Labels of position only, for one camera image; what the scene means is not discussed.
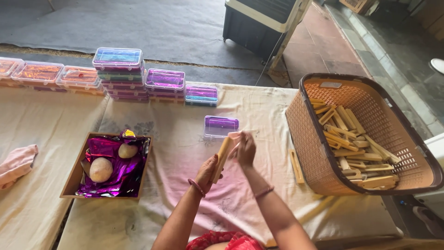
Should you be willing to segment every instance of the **gray floor mat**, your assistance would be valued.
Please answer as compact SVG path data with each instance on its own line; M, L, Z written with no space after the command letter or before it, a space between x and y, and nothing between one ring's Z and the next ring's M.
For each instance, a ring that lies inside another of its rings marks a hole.
M71 66L92 67L91 58L50 56L44 54L22 54L0 52L1 57L21 58L23 60L62 63ZM187 81L215 82L236 85L254 86L258 80L261 71L245 69L215 69L208 67L196 67L188 65L167 65L146 63L146 68L169 69L183 71L186 74ZM263 74L257 86L261 87L279 87L267 74Z
M224 0L3 0L0 43L95 53L139 48L145 59L260 69L261 58L223 42Z

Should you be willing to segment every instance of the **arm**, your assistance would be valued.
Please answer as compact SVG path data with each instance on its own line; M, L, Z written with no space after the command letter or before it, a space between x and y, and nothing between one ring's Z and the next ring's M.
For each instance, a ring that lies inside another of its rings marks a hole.
M217 162L217 155L210 157L202 164L196 176L195 181L205 194L213 184L210 182L210 178ZM195 186L191 185L166 220L153 243L152 250L185 249L201 199L202 194Z
M253 167L256 145L250 133L241 133L240 142L235 153L239 164L254 194L267 189L269 184ZM259 209L273 234L279 249L315 250L304 228L299 224L291 210L275 193L269 192L256 199Z

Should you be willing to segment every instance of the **dough ball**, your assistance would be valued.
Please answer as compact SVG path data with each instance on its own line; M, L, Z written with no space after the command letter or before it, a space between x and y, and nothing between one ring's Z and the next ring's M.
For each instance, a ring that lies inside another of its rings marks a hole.
M120 158L131 158L137 154L138 148L136 145L128 145L123 143L119 148Z
M112 164L109 160L100 157L93 160L89 169L89 176L93 182L102 183L107 181L112 174Z

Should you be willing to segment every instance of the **basket handle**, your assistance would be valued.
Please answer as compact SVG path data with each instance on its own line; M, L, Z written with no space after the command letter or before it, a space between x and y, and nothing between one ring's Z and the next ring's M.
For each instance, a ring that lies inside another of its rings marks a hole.
M340 82L332 82L332 81L325 81L319 85L321 88L340 88L342 86L342 83Z

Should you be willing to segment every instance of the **red clothing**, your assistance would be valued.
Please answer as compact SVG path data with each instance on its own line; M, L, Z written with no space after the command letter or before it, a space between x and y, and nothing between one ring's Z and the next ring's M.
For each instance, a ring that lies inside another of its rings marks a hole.
M263 250L262 245L251 236L241 232L214 232L211 231L192 240L186 246L186 250L204 250L207 247L228 242L225 250Z

